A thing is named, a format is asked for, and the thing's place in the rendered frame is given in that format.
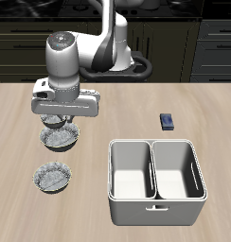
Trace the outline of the dark kitchen cupboards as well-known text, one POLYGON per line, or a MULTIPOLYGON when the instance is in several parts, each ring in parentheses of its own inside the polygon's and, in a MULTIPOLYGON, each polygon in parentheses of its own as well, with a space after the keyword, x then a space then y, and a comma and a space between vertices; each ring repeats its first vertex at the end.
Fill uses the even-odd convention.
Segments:
POLYGON ((46 76, 46 38, 98 35, 102 2, 126 18, 128 46, 151 63, 151 82, 231 82, 231 0, 0 0, 0 82, 46 76))

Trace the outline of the largest grey speckled bowl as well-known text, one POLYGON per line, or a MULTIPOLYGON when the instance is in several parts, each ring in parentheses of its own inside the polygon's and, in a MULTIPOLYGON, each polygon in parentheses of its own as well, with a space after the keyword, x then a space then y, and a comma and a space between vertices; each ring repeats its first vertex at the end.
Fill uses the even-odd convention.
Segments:
POLYGON ((44 127, 40 131, 40 141, 54 152, 65 152, 72 148, 80 136, 80 129, 74 123, 66 123, 59 129, 44 127))

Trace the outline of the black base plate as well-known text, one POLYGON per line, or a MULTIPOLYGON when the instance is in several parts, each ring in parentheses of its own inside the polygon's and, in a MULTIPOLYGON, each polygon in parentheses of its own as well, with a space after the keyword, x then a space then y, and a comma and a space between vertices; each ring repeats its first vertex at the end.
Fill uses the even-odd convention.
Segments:
POLYGON ((145 59, 140 51, 133 51, 134 64, 126 70, 96 72, 84 67, 80 68, 80 75, 85 82, 94 83, 135 83, 145 82, 151 76, 152 65, 145 59))

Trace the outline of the medium grey speckled bowl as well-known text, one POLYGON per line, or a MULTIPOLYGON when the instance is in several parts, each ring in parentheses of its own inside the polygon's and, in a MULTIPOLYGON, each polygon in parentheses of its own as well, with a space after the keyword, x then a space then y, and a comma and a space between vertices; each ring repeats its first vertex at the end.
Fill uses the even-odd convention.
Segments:
POLYGON ((43 164, 32 177, 34 185, 48 194, 61 192, 68 185, 71 178, 72 171, 70 167, 59 162, 43 164))

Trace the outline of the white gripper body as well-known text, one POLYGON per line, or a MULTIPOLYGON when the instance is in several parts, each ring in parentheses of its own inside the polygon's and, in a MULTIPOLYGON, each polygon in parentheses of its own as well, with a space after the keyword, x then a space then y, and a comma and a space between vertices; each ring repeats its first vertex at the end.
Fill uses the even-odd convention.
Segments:
POLYGON ((33 97, 31 110, 37 114, 73 115, 73 116, 97 116, 100 94, 95 90, 81 89, 77 99, 59 103, 54 100, 45 100, 33 97))

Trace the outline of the white two-bin basket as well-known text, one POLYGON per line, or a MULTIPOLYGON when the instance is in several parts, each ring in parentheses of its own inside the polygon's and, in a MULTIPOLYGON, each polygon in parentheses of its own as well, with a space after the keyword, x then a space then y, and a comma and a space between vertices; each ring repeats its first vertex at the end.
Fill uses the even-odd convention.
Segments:
POLYGON ((108 200, 117 226, 190 226, 207 199, 195 148, 183 139, 109 144, 108 200))

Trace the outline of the smallest grey speckled bowl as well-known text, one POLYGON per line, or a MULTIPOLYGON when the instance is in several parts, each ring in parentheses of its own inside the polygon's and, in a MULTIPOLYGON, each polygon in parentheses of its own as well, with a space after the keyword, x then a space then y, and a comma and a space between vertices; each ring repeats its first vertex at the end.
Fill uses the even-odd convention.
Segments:
POLYGON ((50 129, 59 129, 66 122, 66 117, 65 120, 61 121, 61 119, 56 114, 41 114, 40 119, 44 125, 50 129))

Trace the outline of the small dark blue box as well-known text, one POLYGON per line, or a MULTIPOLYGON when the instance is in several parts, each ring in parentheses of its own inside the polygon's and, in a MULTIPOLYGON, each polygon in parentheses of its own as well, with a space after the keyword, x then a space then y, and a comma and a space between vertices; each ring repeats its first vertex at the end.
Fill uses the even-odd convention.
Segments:
POLYGON ((162 130, 174 130, 174 125, 170 113, 161 113, 160 122, 162 130))

